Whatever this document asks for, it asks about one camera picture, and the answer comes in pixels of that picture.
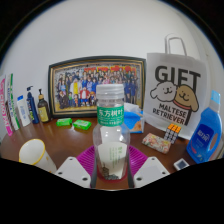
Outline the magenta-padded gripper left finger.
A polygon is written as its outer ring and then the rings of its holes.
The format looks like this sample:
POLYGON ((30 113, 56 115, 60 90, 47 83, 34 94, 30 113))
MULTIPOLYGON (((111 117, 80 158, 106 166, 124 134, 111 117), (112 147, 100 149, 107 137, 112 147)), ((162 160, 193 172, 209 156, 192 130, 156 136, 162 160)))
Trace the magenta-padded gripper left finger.
POLYGON ((68 157, 55 174, 81 187, 94 188, 97 180, 94 147, 89 147, 77 157, 68 157))

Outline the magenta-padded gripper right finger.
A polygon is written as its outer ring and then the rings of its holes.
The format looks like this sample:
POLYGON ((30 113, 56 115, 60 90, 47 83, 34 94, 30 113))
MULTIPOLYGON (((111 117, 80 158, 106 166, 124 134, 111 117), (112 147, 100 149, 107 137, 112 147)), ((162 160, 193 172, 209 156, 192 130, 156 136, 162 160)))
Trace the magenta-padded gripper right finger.
POLYGON ((140 150, 129 147, 128 184, 140 188, 169 175, 168 170, 155 157, 147 157, 140 150))

